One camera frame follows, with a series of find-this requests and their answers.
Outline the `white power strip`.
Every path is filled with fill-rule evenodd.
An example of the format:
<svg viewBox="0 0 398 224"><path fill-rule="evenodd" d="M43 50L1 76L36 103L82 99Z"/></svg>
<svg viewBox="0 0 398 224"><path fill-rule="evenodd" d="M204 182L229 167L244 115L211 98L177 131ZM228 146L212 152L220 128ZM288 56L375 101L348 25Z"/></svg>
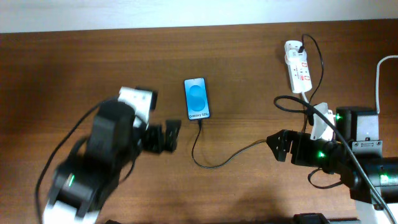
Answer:
<svg viewBox="0 0 398 224"><path fill-rule="evenodd" d="M302 42L297 40L288 40L284 45L285 53L294 49L303 52ZM287 65L289 72L290 85L293 93L306 93L312 89L312 81L308 69L308 62Z"/></svg>

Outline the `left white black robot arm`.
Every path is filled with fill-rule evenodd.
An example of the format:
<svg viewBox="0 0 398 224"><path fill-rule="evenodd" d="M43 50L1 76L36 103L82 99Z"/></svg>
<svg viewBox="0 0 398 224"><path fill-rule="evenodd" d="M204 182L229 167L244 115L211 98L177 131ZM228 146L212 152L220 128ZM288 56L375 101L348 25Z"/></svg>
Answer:
<svg viewBox="0 0 398 224"><path fill-rule="evenodd" d="M95 223L108 199L124 182L121 171L143 151L172 153L182 122L169 119L166 129L149 124L157 92L122 87L84 114L95 112L91 133L74 144L55 169L40 223Z"/></svg>

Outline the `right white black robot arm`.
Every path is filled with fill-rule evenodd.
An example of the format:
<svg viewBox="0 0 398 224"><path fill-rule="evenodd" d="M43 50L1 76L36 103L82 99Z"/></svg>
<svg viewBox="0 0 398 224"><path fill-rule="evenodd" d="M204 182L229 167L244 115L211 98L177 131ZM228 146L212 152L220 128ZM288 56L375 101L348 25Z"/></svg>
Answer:
<svg viewBox="0 0 398 224"><path fill-rule="evenodd" d="M397 158L382 155L377 112L363 107L332 112L326 103L314 108L311 133L283 129L267 137L276 160L284 162L291 153L293 165L338 174L337 184L349 188L363 223L387 223L384 211L396 217Z"/></svg>

